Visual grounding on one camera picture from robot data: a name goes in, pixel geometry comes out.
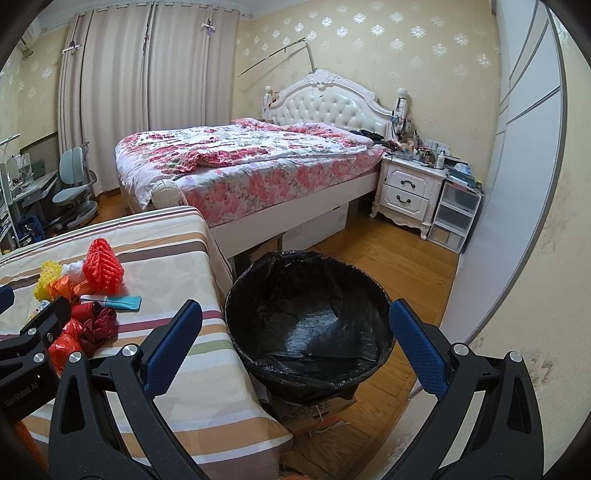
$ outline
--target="cardboard box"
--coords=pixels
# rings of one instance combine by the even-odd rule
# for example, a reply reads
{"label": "cardboard box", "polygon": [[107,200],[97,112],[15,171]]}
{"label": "cardboard box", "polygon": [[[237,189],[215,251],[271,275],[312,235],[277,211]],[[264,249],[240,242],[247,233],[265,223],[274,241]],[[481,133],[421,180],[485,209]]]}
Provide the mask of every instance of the cardboard box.
{"label": "cardboard box", "polygon": [[236,276],[242,275],[254,262],[269,252],[281,252],[283,246],[283,234],[277,235],[256,247],[247,250],[234,257],[234,269]]}
{"label": "cardboard box", "polygon": [[309,222],[293,228],[283,236],[283,251],[308,250],[328,237],[339,233],[347,225],[349,204],[320,215]]}
{"label": "cardboard box", "polygon": [[340,421],[339,413],[357,402],[355,397],[352,400],[337,397],[313,407],[305,407],[273,396],[270,400],[277,419],[296,437],[332,427]]}

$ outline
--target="wall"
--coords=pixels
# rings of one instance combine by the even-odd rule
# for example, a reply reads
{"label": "wall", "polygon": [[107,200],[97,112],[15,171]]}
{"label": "wall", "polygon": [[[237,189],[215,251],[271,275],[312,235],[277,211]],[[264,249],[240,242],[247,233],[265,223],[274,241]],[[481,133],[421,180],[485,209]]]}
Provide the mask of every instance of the wall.
{"label": "wall", "polygon": [[61,51],[69,27],[39,37],[31,47],[34,54],[23,62],[18,85],[18,129],[25,147],[57,132],[57,89]]}
{"label": "wall", "polygon": [[[591,164],[586,146],[591,69],[559,23],[558,33],[566,68],[568,129],[556,195],[525,269],[471,344],[481,355],[503,356],[511,350],[524,355],[540,406],[546,469],[577,434],[589,414],[591,397]],[[433,404],[426,393],[410,403],[359,480],[382,478],[409,445]],[[473,421],[468,422],[459,436],[467,439],[472,426]]]}
{"label": "wall", "polygon": [[[412,97],[419,134],[449,143],[484,181],[499,105],[498,30],[488,0],[305,2],[238,28],[236,75],[285,43],[307,37],[318,68],[375,91],[390,107]],[[233,118],[259,117],[265,85],[279,91],[310,71],[289,50],[235,82]]]}
{"label": "wall", "polygon": [[[17,121],[18,85],[22,68],[21,51],[18,48],[14,49],[2,69],[4,77],[0,79],[0,141],[19,133]],[[20,138],[10,142],[6,150],[8,156],[18,155],[19,145],[24,145]]]}

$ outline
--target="headboard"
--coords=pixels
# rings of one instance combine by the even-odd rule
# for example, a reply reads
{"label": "headboard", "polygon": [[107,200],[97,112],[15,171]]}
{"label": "headboard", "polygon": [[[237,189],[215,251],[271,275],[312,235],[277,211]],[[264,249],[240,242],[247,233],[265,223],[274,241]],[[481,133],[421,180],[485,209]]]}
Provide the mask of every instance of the headboard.
{"label": "headboard", "polygon": [[316,70],[279,94],[269,105],[265,89],[262,116],[277,125],[319,122],[347,130],[365,128],[392,138],[392,110],[376,102],[375,93],[328,70]]}

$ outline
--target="bottle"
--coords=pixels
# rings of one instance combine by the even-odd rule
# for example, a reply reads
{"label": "bottle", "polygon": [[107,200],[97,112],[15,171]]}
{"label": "bottle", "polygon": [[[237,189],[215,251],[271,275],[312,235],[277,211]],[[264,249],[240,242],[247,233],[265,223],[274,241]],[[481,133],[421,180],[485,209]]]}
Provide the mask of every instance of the bottle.
{"label": "bottle", "polygon": [[435,164],[435,168],[442,170],[444,163],[445,163],[445,155],[443,154],[443,152],[441,152],[439,154],[439,156],[437,157],[437,163]]}

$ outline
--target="wooden floor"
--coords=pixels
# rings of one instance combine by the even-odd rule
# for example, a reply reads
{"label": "wooden floor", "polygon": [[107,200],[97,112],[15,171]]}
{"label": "wooden floor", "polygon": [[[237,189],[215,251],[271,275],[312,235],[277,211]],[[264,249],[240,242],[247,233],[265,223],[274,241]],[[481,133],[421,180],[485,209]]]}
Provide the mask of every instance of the wooden floor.
{"label": "wooden floor", "polygon": [[[125,216],[121,196],[103,196],[104,222]],[[378,215],[351,215],[347,228],[314,247],[371,275],[392,300],[404,298],[424,322],[439,325],[458,256]],[[416,377],[397,345],[384,367],[359,386],[357,403],[341,414],[346,424],[296,439],[284,465],[314,480],[353,480],[383,444],[404,410]]]}

